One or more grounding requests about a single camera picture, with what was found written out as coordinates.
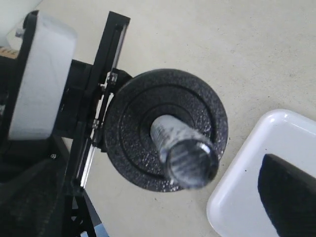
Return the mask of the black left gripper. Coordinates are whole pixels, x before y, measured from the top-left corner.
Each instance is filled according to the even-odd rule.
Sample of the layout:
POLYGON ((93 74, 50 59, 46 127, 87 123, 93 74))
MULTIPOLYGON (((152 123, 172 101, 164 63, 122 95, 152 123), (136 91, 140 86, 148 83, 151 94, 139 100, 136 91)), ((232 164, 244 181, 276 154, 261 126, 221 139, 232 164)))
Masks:
POLYGON ((110 95, 131 75, 117 68, 130 18, 109 12, 93 64, 72 60, 53 134, 72 139, 63 190, 80 195, 96 148, 105 149, 104 120, 110 95))

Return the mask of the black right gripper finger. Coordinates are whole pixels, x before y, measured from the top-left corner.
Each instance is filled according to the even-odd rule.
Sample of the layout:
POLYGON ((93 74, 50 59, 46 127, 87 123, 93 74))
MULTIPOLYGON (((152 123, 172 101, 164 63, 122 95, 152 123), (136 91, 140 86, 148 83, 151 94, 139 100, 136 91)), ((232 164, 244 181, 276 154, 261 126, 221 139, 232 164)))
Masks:
POLYGON ((265 154, 257 189, 278 236, 316 235, 315 177, 276 155, 265 154))

